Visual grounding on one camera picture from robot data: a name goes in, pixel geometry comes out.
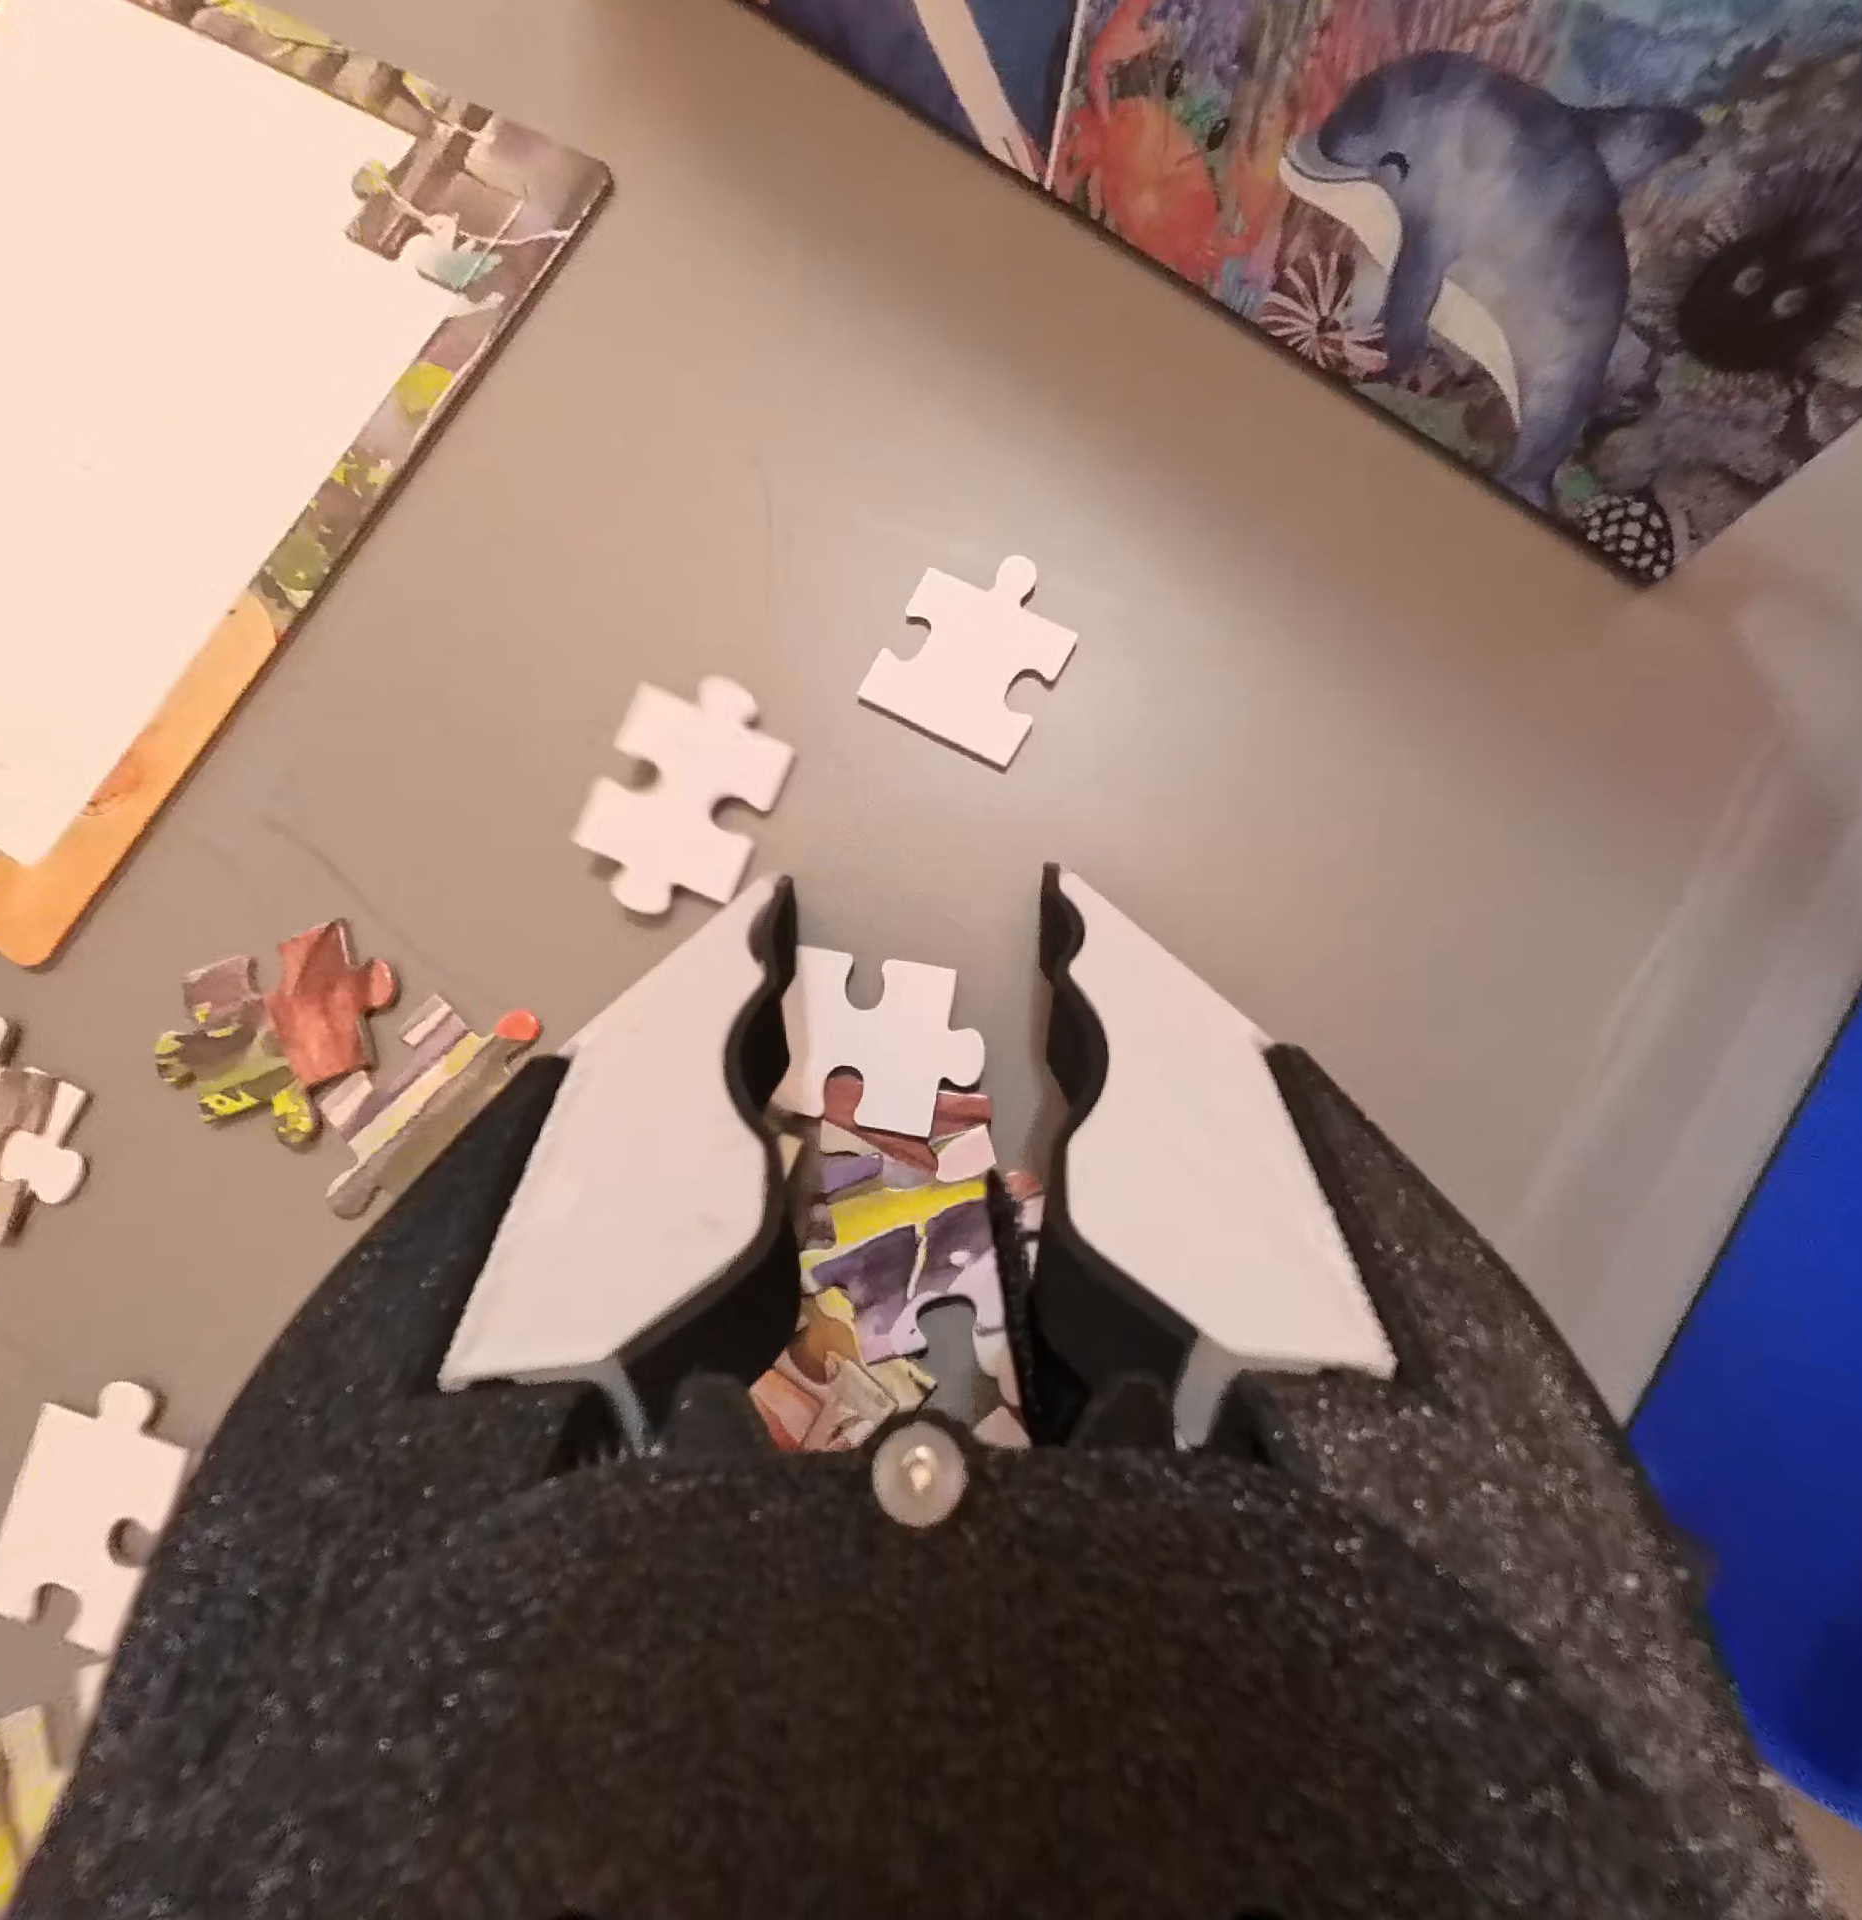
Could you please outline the printed puzzle box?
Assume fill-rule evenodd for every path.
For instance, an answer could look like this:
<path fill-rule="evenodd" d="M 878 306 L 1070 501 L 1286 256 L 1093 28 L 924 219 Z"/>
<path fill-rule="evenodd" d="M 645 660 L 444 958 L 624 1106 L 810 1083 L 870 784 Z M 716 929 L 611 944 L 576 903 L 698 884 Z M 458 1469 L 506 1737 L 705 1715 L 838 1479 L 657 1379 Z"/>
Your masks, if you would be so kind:
<path fill-rule="evenodd" d="M 1862 423 L 1862 3 L 770 3 L 1642 583 Z"/>

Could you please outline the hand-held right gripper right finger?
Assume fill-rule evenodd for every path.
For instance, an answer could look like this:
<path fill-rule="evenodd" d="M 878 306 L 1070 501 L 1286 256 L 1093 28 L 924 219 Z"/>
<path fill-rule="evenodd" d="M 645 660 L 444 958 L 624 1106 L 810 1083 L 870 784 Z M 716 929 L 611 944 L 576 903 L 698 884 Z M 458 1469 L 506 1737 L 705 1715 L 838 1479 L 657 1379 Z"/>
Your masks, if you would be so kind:
<path fill-rule="evenodd" d="M 1033 1265 L 1033 1430 L 1142 1383 L 1175 1445 L 1242 1383 L 1397 1383 L 1302 1063 L 1078 871 L 1039 880 L 1045 1067 L 1064 1097 Z"/>

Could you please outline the green and brown puzzle piece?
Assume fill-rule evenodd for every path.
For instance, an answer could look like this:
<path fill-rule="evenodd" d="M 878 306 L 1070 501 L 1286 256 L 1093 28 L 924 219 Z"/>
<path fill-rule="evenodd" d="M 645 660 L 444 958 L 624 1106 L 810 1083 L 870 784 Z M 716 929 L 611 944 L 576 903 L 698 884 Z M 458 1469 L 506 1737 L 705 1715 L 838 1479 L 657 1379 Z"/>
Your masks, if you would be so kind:
<path fill-rule="evenodd" d="M 356 960 L 347 926 L 330 921 L 280 943 L 271 991 L 245 953 L 187 973 L 190 1022 L 156 1037 L 153 1065 L 165 1087 L 193 1091 L 204 1124 L 267 1116 L 275 1139 L 303 1153 L 323 1128 L 313 1093 L 370 1068 L 367 1020 L 395 996 L 388 963 Z"/>

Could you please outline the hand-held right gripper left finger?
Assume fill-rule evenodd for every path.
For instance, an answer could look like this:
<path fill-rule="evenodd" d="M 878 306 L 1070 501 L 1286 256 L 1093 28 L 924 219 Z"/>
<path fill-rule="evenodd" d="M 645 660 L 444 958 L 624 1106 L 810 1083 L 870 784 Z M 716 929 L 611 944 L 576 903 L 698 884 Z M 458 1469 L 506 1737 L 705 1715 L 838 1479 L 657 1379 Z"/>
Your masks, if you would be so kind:
<path fill-rule="evenodd" d="M 751 880 L 562 1049 L 558 1095 L 440 1360 L 440 1389 L 602 1391 L 632 1445 L 687 1379 L 751 1386 L 795 1327 L 786 1176 L 795 886 Z"/>

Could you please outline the grey desk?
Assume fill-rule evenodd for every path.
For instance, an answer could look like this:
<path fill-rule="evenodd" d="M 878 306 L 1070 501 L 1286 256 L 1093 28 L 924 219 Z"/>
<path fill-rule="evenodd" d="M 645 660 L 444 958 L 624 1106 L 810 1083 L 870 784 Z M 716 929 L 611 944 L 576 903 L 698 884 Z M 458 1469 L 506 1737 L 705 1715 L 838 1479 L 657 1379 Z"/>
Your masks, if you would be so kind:
<path fill-rule="evenodd" d="M 562 1045 L 695 931 L 569 835 L 638 682 L 795 748 L 800 941 L 957 971 L 1045 1166 L 1039 867 L 1329 1076 L 1637 1402 L 1862 980 L 1862 423 L 1637 588 L 740 5 L 291 5 L 614 190 L 58 967 L 93 1093 L 0 1246 L 40 1406 L 202 1449 L 360 1232 L 204 1126 L 177 980 L 345 916 Z"/>

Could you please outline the pile of puzzle pieces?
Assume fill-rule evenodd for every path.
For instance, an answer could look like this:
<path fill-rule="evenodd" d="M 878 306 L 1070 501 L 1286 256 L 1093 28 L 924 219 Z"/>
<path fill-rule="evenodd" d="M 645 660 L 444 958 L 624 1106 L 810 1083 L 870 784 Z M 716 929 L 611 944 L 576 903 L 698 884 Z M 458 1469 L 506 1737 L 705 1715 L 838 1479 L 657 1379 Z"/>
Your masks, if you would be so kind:
<path fill-rule="evenodd" d="M 792 751 L 737 683 L 642 686 L 579 846 L 614 894 L 727 908 Z M 47 1406 L 0 1523 L 0 1616 L 67 1592 L 101 1665 L 7 1915 L 770 1915 L 774 1629 L 883 1532 L 862 1455 L 778 1455 L 747 1388 L 687 1379 L 632 1445 L 586 1386 L 440 1389 L 558 1095 L 433 1045 L 448 1134 L 193 1461 L 111 1381 Z"/>

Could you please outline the white-backed yellow-green puzzle piece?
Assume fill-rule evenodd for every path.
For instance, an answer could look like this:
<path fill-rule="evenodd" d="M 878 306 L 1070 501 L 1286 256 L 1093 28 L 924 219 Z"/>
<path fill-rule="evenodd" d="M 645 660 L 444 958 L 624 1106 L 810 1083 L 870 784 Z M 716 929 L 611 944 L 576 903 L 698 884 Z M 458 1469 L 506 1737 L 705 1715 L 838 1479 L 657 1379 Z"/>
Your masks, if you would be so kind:
<path fill-rule="evenodd" d="M 782 996 L 790 1065 L 774 1104 L 823 1117 L 826 1079 L 846 1068 L 862 1083 L 857 1124 L 924 1138 L 943 1087 L 969 1091 L 984 1079 L 984 1035 L 951 1027 L 957 971 L 888 958 L 878 1003 L 853 1006 L 852 967 L 849 951 L 795 947 L 794 980 Z"/>

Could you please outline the cardboard puzzle frame tray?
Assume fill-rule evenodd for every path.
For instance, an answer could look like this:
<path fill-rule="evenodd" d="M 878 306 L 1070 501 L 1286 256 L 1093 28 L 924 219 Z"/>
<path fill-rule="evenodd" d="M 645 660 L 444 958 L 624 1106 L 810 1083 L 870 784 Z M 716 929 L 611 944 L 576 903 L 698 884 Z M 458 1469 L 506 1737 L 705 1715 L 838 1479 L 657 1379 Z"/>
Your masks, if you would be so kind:
<path fill-rule="evenodd" d="M 520 247 L 468 313 L 356 169 Z M 613 189 L 283 5 L 0 5 L 0 957 L 47 967 Z"/>

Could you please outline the blue plastic bin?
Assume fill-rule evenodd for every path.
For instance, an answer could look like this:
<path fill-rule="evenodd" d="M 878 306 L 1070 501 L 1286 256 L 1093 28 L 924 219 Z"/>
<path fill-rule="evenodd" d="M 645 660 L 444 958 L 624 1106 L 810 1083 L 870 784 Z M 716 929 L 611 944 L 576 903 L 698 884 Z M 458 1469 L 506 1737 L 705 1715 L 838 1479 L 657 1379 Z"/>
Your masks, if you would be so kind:
<path fill-rule="evenodd" d="M 1630 1435 L 1761 1752 L 1862 1828 L 1862 988 Z"/>

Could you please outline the white-backed grey corner puzzle piece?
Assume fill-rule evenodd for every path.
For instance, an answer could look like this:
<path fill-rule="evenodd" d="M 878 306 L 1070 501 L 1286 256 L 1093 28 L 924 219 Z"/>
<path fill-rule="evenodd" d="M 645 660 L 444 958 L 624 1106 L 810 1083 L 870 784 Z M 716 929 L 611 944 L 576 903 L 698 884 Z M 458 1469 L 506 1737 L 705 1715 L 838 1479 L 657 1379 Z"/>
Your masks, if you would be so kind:
<path fill-rule="evenodd" d="M 397 190 L 385 162 L 367 159 L 352 177 L 359 213 L 345 239 L 365 252 L 395 264 L 468 313 L 500 307 L 502 293 L 489 282 L 520 247 L 502 233 L 478 234 L 448 208 L 425 208 Z"/>

